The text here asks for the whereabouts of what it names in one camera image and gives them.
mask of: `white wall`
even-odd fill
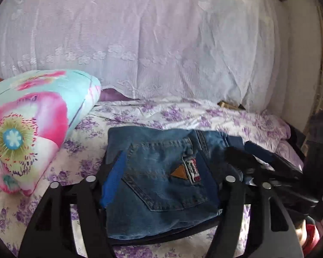
[[[289,69],[282,118],[303,130],[314,101],[322,43],[317,0],[287,0]]]

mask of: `back pocket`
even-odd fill
[[[124,182],[150,211],[183,210],[207,201],[201,182],[171,174],[194,154],[189,138],[132,144],[127,153]]]

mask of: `jeans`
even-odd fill
[[[106,164],[113,162],[119,151],[124,152],[107,179],[107,189],[117,180],[117,190],[108,193],[103,189],[102,205],[111,238],[133,240],[157,235],[220,214],[219,187],[207,162],[220,167],[222,179],[230,174],[242,180],[223,155],[228,146],[244,149],[240,137],[216,131],[161,131],[137,126],[111,128],[108,135]],[[194,163],[200,177],[196,177],[196,169],[192,171]],[[187,177],[172,176],[180,166],[186,168]],[[109,194],[114,198],[105,199]]]

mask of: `white bedsheet with purple flowers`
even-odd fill
[[[242,136],[244,141],[251,140],[272,152],[276,151],[280,140],[290,135],[289,127],[273,115],[223,109],[203,100],[169,97],[100,102],[64,142],[30,197],[0,191],[0,237],[15,255],[29,220],[50,182],[73,184],[89,174],[95,174],[106,150],[108,129],[124,125],[224,131],[229,135]],[[77,249],[79,254],[86,256],[78,216],[75,209],[72,210]],[[246,206],[236,255],[242,254],[245,249],[248,227],[249,207]],[[214,231],[215,228],[212,228],[164,244],[116,247],[115,252],[121,258],[203,257]]]

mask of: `silver screw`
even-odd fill
[[[89,175],[87,178],[86,178],[86,181],[87,182],[94,182],[96,180],[96,176],[95,175]]]
[[[235,182],[236,178],[232,175],[228,175],[227,177],[225,177],[227,182]]]
[[[50,188],[55,189],[55,188],[59,187],[59,185],[60,185],[60,184],[59,184],[57,181],[54,181],[54,182],[52,182],[52,183],[50,184]]]
[[[262,183],[262,186],[263,186],[264,189],[271,189],[271,185],[268,182]]]

